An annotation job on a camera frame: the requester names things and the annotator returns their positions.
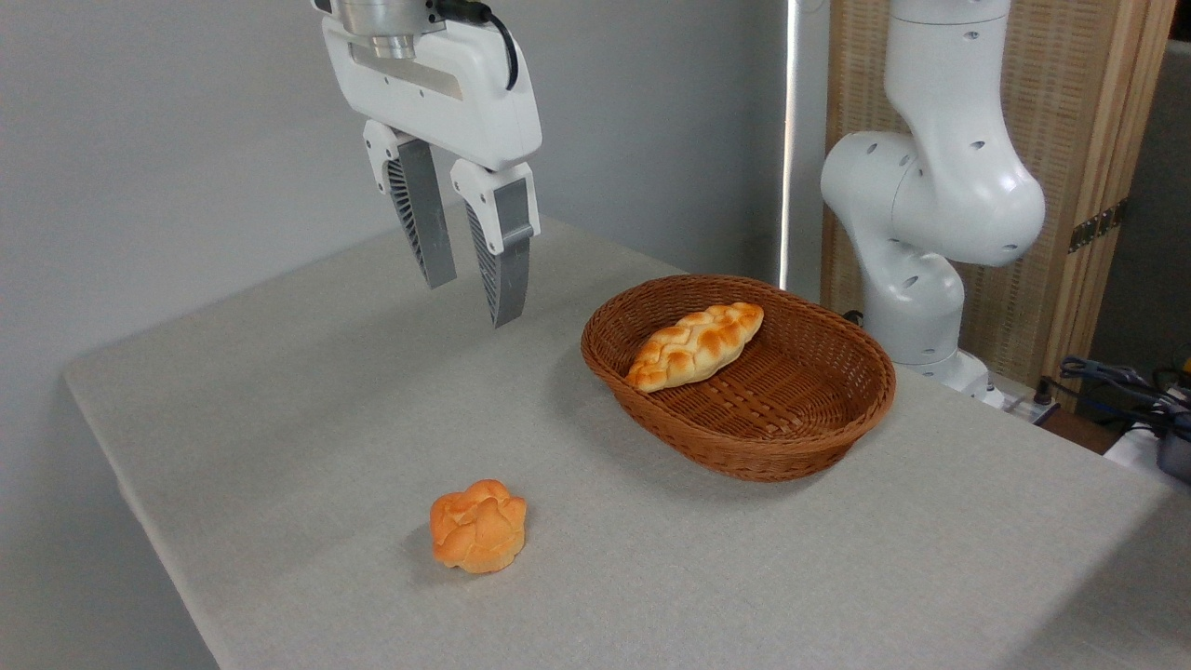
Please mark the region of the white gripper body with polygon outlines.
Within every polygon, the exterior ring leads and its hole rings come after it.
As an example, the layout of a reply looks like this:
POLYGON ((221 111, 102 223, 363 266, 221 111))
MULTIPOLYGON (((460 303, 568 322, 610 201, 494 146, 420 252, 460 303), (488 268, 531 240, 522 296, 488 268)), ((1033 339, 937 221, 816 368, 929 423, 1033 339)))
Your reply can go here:
POLYGON ((379 57, 331 17, 322 31, 339 89, 353 109, 490 170, 522 164, 542 145, 525 62, 506 88, 509 60, 497 30, 448 21, 422 35, 413 60, 379 57))

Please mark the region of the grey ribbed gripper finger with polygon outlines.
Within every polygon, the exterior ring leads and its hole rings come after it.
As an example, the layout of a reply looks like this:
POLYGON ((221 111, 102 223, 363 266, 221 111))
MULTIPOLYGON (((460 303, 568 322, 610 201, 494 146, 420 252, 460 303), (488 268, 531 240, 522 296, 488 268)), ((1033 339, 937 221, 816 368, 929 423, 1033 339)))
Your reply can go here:
POLYGON ((459 159, 450 171, 464 202, 494 327, 522 315, 530 278, 530 242, 541 233, 540 203, 528 164, 488 171, 459 159))
POLYGON ((430 288, 450 283, 456 268, 444 218, 434 149, 426 140, 367 120, 363 140, 379 190, 395 207, 409 246, 430 288))

